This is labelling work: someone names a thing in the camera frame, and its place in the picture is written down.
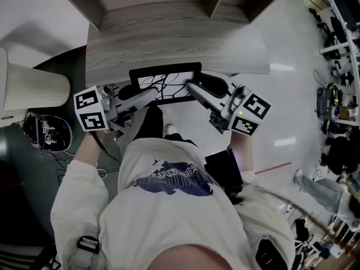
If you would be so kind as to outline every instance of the graphic print on shirt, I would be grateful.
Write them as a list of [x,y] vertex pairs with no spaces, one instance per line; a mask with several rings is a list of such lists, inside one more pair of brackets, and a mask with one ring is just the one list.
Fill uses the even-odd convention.
[[176,189],[194,196],[213,194],[210,177],[190,163],[164,162],[152,175],[132,182],[133,187],[140,187],[152,193],[165,192],[172,195]]

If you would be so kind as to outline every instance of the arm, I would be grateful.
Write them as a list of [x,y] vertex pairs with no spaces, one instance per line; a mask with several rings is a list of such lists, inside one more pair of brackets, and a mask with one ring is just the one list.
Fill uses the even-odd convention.
[[235,156],[242,180],[247,183],[255,179],[253,166],[253,141],[251,137],[231,132],[230,148]]
[[[103,140],[104,135],[101,133],[99,139]],[[100,148],[87,133],[67,168],[51,210],[56,249],[64,269],[68,269],[68,258],[80,237],[98,236],[99,218],[109,203],[107,189],[96,169],[99,154]]]
[[238,194],[242,202],[235,209],[254,252],[262,239],[269,239],[288,268],[295,259],[295,241],[286,218],[278,211],[278,200],[247,185]]

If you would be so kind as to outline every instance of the black pants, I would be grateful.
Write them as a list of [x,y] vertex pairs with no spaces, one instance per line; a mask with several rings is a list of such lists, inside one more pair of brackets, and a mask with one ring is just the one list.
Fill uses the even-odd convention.
[[[140,138],[163,138],[163,112],[157,106],[150,106],[147,109],[147,113],[145,115],[144,122],[142,123],[139,132],[136,134],[134,140]],[[193,145],[191,140],[184,140],[179,133],[166,135],[164,137],[166,140],[172,141],[180,141],[180,142],[188,142]]]

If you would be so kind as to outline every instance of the black tablet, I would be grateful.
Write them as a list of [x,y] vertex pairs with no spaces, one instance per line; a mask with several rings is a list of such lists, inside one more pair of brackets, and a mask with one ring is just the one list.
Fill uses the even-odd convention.
[[189,80],[200,79],[200,62],[154,66],[130,70],[131,83],[138,89],[156,87],[159,94],[149,105],[195,100],[186,89]]

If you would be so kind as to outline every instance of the red laser line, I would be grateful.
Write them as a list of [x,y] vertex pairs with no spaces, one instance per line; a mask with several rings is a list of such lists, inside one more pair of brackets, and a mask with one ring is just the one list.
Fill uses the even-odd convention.
[[288,166],[290,164],[291,164],[291,162],[288,162],[288,163],[284,163],[284,164],[281,164],[281,165],[278,165],[278,166],[274,166],[274,167],[271,167],[271,168],[268,168],[268,169],[265,169],[265,170],[261,170],[261,171],[255,172],[255,175],[258,175],[258,174],[261,174],[261,173],[264,173],[264,172],[268,172],[268,171],[271,171],[271,170],[275,170],[277,168],[281,168],[281,167],[284,167],[284,166]]

